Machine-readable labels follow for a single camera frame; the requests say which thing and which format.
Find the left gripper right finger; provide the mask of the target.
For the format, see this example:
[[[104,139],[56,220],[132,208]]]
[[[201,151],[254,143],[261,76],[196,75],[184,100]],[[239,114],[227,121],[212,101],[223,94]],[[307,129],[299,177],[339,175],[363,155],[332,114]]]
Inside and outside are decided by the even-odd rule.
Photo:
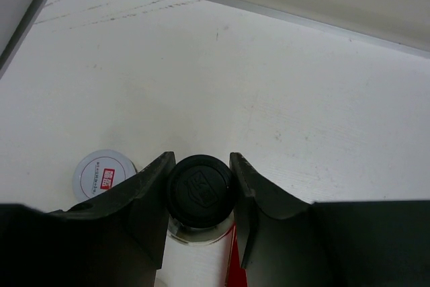
[[[429,202],[309,204],[230,155],[250,286],[428,286]]]

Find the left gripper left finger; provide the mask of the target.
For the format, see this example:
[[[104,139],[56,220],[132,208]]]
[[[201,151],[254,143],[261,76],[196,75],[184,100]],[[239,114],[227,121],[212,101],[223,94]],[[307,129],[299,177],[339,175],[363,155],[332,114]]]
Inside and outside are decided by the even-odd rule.
[[[169,214],[162,153],[142,171],[71,209],[1,205],[2,286],[153,286]]]

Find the black cap sauce bottle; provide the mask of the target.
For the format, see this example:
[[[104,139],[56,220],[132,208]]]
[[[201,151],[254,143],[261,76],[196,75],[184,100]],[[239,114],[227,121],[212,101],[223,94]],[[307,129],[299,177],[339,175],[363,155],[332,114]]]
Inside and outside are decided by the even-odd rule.
[[[209,155],[187,157],[167,179],[169,236],[191,246],[210,245],[226,236],[234,223],[238,197],[236,176]]]

